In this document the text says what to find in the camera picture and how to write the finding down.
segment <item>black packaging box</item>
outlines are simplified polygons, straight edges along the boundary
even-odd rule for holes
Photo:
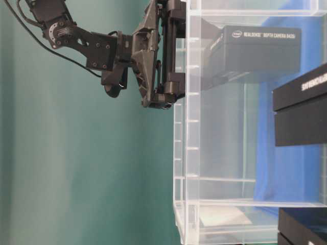
[[[281,244],[327,245],[327,208],[281,208],[278,229]]]
[[[274,90],[276,146],[327,143],[327,64]]]
[[[229,79],[247,72],[292,74],[300,69],[300,54],[301,29],[225,26],[205,50],[204,72]]]

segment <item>white paper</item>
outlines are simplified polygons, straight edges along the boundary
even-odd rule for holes
[[[200,219],[205,227],[252,225],[248,217],[236,207],[201,207]]]

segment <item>green wall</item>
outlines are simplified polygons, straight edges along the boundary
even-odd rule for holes
[[[129,89],[109,98],[0,4],[0,244],[179,244],[172,110],[143,109],[132,72]],[[79,26],[99,33],[132,33],[146,4],[67,1]]]

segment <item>robotic arm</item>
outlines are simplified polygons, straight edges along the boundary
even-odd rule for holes
[[[136,75],[144,107],[169,109],[184,97],[185,74],[175,72],[176,38],[185,38],[185,3],[180,0],[151,0],[143,21],[132,35],[119,31],[105,35],[78,27],[65,0],[26,0],[34,21],[24,15],[20,1],[17,0],[17,8],[23,19],[42,29],[43,38],[52,49],[73,48],[86,57],[84,68],[101,71],[101,84],[110,97],[118,97],[127,88],[129,67]],[[8,0],[5,2],[14,12]],[[160,19],[164,41],[162,64],[157,60]]]

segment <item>intel logo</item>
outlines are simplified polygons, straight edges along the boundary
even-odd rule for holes
[[[242,35],[243,35],[243,32],[241,32],[241,31],[234,31],[233,34],[232,34],[232,36],[234,38],[242,37]]]

